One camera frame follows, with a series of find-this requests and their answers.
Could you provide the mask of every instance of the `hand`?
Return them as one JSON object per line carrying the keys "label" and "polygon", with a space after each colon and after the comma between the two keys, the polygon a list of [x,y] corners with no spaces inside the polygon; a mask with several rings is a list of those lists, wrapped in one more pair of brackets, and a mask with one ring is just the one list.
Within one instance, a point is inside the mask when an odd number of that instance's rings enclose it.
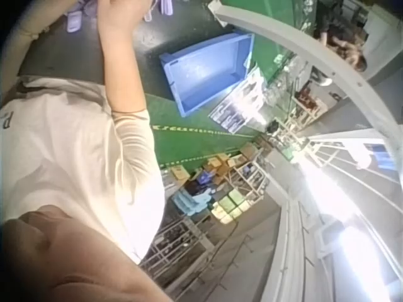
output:
{"label": "hand", "polygon": [[101,41],[132,39],[135,26],[148,12],[152,0],[98,0],[98,30]]}

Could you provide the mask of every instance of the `green mat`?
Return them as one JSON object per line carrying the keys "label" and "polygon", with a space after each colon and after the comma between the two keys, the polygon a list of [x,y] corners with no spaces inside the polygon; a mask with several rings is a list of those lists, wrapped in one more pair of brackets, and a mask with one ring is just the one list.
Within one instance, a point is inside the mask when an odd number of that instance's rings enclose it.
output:
{"label": "green mat", "polygon": [[258,134],[248,127],[243,127],[235,135],[227,133],[208,117],[214,104],[182,118],[174,101],[150,94],[146,96],[161,167],[182,164],[191,172],[215,154],[237,153]]}

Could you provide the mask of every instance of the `box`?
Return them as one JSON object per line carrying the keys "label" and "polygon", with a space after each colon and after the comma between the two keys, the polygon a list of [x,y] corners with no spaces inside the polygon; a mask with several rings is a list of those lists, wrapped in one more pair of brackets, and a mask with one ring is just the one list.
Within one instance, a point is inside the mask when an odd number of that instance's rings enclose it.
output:
{"label": "box", "polygon": [[217,170],[216,175],[219,176],[219,177],[223,177],[223,176],[225,176],[225,175],[231,170],[231,168],[232,168],[232,167],[230,167],[228,164],[223,164],[223,165],[221,165],[221,167],[219,167],[219,169]]}
{"label": "box", "polygon": [[203,168],[207,172],[215,172],[217,168],[221,166],[221,161],[216,157],[211,157],[207,160],[207,163],[203,165]]}
{"label": "box", "polygon": [[230,168],[235,167],[235,166],[236,166],[236,161],[235,161],[235,159],[229,159],[229,160],[227,160],[227,165],[228,165]]}
{"label": "box", "polygon": [[243,156],[242,154],[231,157],[230,160],[231,160],[231,164],[234,164],[233,167],[238,167],[247,162],[246,157]]}
{"label": "box", "polygon": [[239,151],[249,160],[254,160],[259,150],[252,143],[246,143]]}
{"label": "box", "polygon": [[174,177],[180,186],[183,186],[190,178],[190,174],[182,165],[175,165],[174,167],[171,167],[171,172],[174,174]]}
{"label": "box", "polygon": [[229,156],[227,154],[225,154],[225,153],[217,154],[216,158],[219,159],[221,164],[225,164],[227,162],[227,160],[229,160]]}
{"label": "box", "polygon": [[224,179],[225,179],[224,176],[217,176],[217,175],[216,175],[216,176],[213,178],[213,183],[214,183],[216,186],[219,186],[219,185],[221,184],[221,182],[224,181]]}

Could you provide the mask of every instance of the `blue plastic tray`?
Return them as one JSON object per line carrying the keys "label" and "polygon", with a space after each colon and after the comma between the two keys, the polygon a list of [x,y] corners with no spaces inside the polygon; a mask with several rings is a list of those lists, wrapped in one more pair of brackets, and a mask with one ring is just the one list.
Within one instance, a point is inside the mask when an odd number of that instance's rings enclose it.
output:
{"label": "blue plastic tray", "polygon": [[253,34],[229,33],[160,55],[182,117],[246,78],[253,41]]}

